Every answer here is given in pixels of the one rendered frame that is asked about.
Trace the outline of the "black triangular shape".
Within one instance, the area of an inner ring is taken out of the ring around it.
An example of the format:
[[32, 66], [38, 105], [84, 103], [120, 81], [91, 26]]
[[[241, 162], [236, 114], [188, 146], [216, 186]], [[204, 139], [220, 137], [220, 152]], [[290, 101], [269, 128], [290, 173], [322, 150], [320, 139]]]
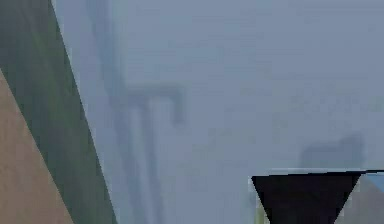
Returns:
[[384, 224], [384, 170], [253, 176], [270, 224]]

